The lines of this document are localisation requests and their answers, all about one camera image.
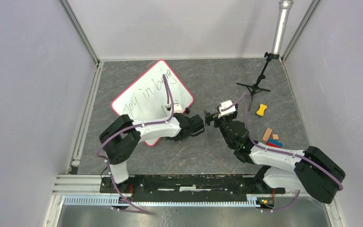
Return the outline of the pink framed whiteboard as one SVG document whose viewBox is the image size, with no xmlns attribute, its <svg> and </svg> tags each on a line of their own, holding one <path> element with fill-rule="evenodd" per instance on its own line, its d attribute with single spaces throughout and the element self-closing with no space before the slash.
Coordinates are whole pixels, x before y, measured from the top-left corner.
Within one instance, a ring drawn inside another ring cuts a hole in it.
<svg viewBox="0 0 363 227">
<path fill-rule="evenodd" d="M 180 104 L 185 115 L 186 108 L 194 102 L 193 94 L 164 60 L 154 63 L 146 72 L 131 83 L 111 103 L 118 115 L 127 114 L 133 120 L 154 121 L 172 117 L 166 105 Z M 158 139 L 142 143 L 155 145 Z"/>
</svg>

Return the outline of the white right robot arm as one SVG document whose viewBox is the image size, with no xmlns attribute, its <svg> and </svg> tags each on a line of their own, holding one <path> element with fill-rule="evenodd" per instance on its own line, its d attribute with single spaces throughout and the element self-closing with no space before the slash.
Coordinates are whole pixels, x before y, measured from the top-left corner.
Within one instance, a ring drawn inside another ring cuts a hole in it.
<svg viewBox="0 0 363 227">
<path fill-rule="evenodd" d="M 243 163 L 261 165 L 260 177 L 254 187 L 260 193 L 271 188 L 287 188 L 307 192 L 312 198 L 330 204 L 343 189 L 345 171 L 321 149 L 309 146 L 305 150 L 272 147 L 253 140 L 243 122 L 228 115 L 204 112 L 205 123 L 218 128 L 234 155 Z"/>
</svg>

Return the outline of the yellow bone-shaped eraser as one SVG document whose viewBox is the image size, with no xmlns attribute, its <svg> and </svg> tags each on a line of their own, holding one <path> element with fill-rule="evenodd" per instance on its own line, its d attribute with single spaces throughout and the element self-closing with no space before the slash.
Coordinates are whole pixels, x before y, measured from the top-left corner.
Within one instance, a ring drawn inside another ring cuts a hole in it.
<svg viewBox="0 0 363 227">
<path fill-rule="evenodd" d="M 256 111 L 256 115 L 263 117 L 267 108 L 268 108 L 267 105 L 260 104 L 258 110 Z"/>
</svg>

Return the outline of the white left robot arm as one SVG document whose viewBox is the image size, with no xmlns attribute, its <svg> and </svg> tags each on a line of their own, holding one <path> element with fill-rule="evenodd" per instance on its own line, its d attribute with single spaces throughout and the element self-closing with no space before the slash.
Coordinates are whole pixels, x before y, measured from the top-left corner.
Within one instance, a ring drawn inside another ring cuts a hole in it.
<svg viewBox="0 0 363 227">
<path fill-rule="evenodd" d="M 111 186 L 125 192 L 130 186 L 127 160 L 139 143 L 165 138 L 184 141 L 204 132 L 204 121 L 197 114 L 192 117 L 175 113 L 172 117 L 154 121 L 133 120 L 127 114 L 119 116 L 99 136 L 101 148 L 112 175 Z"/>
</svg>

